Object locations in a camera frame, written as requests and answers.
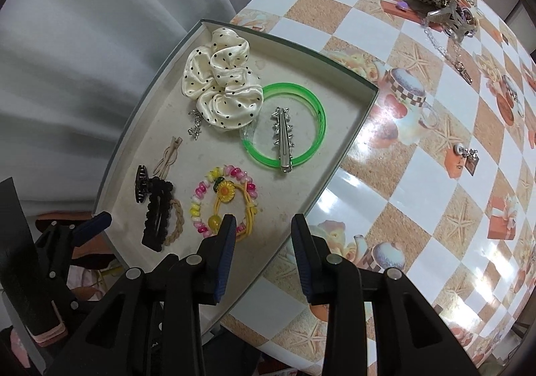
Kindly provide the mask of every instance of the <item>white curtain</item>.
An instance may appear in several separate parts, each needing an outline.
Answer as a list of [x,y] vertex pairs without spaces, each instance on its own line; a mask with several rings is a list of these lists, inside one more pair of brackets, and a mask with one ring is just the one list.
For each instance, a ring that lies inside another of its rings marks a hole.
[[90,210],[132,108],[201,18],[250,0],[7,0],[0,10],[0,180],[26,215]]

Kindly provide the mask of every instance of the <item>cream satin scrunchie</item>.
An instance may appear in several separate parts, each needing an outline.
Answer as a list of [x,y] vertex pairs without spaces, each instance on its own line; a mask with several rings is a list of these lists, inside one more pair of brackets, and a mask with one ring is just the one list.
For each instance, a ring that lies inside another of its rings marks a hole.
[[182,93],[197,100],[197,109],[209,124],[237,129],[261,111],[260,78],[248,68],[249,43],[233,30],[219,28],[212,42],[195,48],[186,61]]

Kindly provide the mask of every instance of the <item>green bangle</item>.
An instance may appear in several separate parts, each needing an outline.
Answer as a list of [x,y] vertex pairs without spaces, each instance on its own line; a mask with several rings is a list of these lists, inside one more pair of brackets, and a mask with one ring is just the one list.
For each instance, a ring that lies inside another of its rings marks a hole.
[[[292,165],[299,166],[300,164],[305,163],[315,154],[316,151],[318,151],[320,144],[324,140],[324,136],[326,134],[326,113],[318,98],[309,90],[299,86],[298,84],[293,84],[291,82],[276,82],[275,84],[270,84],[269,86],[263,87],[264,101],[274,96],[283,94],[298,97],[300,101],[304,102],[309,107],[310,111],[316,116],[317,120],[317,133],[315,141],[313,141],[313,144],[307,151],[305,151],[299,157],[292,159]],[[248,154],[250,154],[258,162],[269,167],[277,168],[280,166],[279,159],[274,160],[262,155],[255,149],[253,144],[251,144],[251,141],[248,139],[243,138],[242,144],[244,145],[246,151],[248,151]]]

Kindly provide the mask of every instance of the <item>necklace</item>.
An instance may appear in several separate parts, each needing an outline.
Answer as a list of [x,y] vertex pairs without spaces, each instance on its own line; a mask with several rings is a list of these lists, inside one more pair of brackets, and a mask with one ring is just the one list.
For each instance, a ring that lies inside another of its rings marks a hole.
[[435,39],[435,37],[432,34],[432,30],[429,26],[429,20],[428,18],[424,18],[422,21],[422,24],[424,25],[424,33],[428,36],[428,39],[430,39],[430,42],[432,43],[433,47],[439,51],[439,53],[445,57],[445,59],[454,66],[454,69],[462,76],[462,78],[467,81],[468,84],[471,84],[473,80],[469,76],[467,69],[465,69],[464,64],[460,61],[460,57],[462,56],[462,48],[458,42],[456,42],[453,39],[454,42],[454,51],[456,52],[455,57],[451,57],[449,53],[447,52],[446,48],[443,48],[438,41]]

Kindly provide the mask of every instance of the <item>jewelry pendant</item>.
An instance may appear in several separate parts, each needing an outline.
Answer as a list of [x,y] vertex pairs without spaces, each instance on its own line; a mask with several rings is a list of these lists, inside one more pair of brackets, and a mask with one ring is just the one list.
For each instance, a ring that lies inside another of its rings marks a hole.
[[463,146],[462,143],[455,144],[453,149],[456,155],[459,155],[462,158],[466,158],[465,168],[471,174],[471,176],[473,176],[476,170],[476,165],[478,164],[478,161],[480,160],[480,158],[478,157],[478,151],[476,149],[469,149]]
[[469,76],[467,69],[465,69],[465,66],[462,62],[455,62],[454,68],[458,71],[458,73],[462,76],[462,78],[468,83],[472,84],[473,80]]

